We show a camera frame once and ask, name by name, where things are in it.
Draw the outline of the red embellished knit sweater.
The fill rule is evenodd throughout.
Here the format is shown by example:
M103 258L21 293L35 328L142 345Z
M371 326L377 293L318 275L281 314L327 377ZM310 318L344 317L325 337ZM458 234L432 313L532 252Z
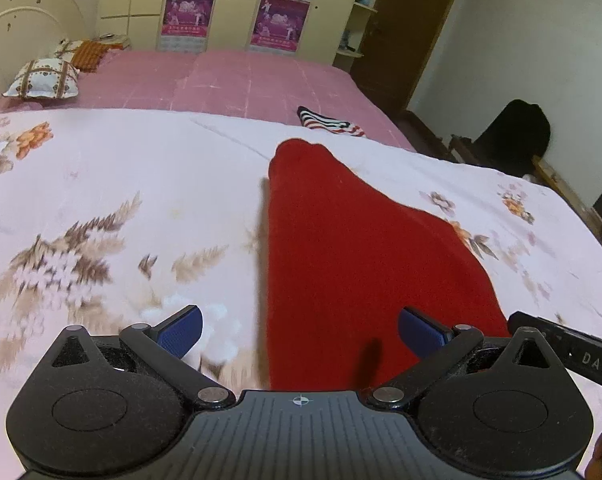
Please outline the red embellished knit sweater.
M413 366L400 312L504 337L490 279L453 226L395 203L319 144L269 164L266 350L276 390L363 390Z

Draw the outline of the white floral bed sheet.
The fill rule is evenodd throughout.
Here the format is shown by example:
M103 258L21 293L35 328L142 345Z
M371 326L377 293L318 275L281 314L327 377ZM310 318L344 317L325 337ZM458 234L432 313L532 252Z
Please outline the white floral bed sheet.
M292 139L450 223L506 321L524 311L602 338L602 247L543 186L275 122L160 110L0 115L0 479L21 474L8 408L69 324L111 335L194 304L203 334L186 362L234 391L274 389L269 164Z

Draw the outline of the black backpack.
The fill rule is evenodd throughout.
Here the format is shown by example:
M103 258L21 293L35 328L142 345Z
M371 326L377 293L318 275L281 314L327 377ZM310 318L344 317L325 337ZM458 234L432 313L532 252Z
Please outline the black backpack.
M533 159L542 158L551 126L538 104L510 101L472 146L494 169L523 177L532 174Z

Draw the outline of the white brown patterned pillow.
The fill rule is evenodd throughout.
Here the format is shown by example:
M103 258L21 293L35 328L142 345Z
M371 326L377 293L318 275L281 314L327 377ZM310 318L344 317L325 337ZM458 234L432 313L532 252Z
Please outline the white brown patterned pillow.
M60 58L36 58L18 70L4 98L66 100L79 95L78 72Z

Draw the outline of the black white striped cloth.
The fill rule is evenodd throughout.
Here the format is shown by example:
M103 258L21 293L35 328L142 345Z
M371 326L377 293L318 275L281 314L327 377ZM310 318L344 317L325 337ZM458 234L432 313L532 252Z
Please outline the black white striped cloth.
M313 112L313 110L305 106L297 108L297 116L304 128L325 130L332 134L345 134L346 136L355 136L356 138L363 138L365 136L365 131L359 125L354 124L354 122L327 117Z

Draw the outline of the orange brown patterned pillow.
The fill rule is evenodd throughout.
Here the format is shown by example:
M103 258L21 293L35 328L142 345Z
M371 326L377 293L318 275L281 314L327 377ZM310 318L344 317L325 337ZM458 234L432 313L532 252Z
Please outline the orange brown patterned pillow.
M106 44L95 40L66 40L54 51L54 58L70 63L79 72L93 73L110 50L124 50L126 44Z

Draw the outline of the pink checked bed cover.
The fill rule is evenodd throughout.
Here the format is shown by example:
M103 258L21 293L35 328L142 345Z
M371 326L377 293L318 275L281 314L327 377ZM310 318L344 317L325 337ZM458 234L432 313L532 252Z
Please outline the pink checked bed cover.
M45 107L174 110L297 126L297 109L353 122L366 138L414 148L339 68L259 52L202 54L115 50L79 77L79 95L60 102L0 96L0 113Z

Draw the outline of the lower left purple poster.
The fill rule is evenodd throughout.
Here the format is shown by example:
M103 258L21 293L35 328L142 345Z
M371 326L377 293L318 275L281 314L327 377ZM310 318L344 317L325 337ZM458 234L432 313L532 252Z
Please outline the lower left purple poster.
M214 0L165 0L157 50L199 54L207 47Z

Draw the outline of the cream rounded headboard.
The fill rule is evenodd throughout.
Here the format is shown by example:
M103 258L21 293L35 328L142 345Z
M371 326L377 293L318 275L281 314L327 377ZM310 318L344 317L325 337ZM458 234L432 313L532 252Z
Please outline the cream rounded headboard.
M21 66L88 29L74 0L0 0L0 96Z

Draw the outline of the brown wooden door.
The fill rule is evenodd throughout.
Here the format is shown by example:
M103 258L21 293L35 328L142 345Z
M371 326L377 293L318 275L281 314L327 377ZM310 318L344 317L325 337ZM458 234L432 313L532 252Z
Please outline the brown wooden door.
M437 43L454 0L376 0L350 75L383 113L400 116Z

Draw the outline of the cream wardrobe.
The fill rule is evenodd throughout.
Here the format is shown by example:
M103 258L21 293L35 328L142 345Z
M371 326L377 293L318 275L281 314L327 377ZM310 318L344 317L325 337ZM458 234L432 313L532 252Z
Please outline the cream wardrobe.
M97 32L136 50L246 50L351 70L376 0L100 0Z

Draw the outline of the lower right purple poster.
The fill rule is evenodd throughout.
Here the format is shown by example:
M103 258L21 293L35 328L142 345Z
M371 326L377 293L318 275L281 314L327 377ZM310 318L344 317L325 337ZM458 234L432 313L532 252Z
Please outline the lower right purple poster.
M300 0L261 0L249 49L295 55L309 7L310 3Z

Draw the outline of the cream corner shelf unit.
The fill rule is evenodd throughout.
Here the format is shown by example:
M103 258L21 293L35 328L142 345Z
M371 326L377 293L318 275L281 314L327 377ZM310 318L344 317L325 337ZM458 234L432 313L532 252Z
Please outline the cream corner shelf unit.
M377 0L353 0L348 21L345 23L333 66L349 72L355 60L363 58L362 42L372 18L378 13Z

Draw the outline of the wooden bed frame rail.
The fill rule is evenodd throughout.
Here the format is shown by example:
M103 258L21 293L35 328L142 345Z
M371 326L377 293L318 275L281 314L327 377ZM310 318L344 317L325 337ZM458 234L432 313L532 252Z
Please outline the wooden bed frame rail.
M468 138L453 136L452 140L450 140L449 151L464 164L492 169L497 168L496 162L493 162L479 148L476 148L474 143ZM554 190L572 208L578 215L578 218L586 224L589 231L594 234L594 237L596 237L602 246L602 219L598 212L592 207L587 207L578 197L578 194L566 183L566 180L545 159L534 155L532 166L533 171L531 176L533 177L533 181Z

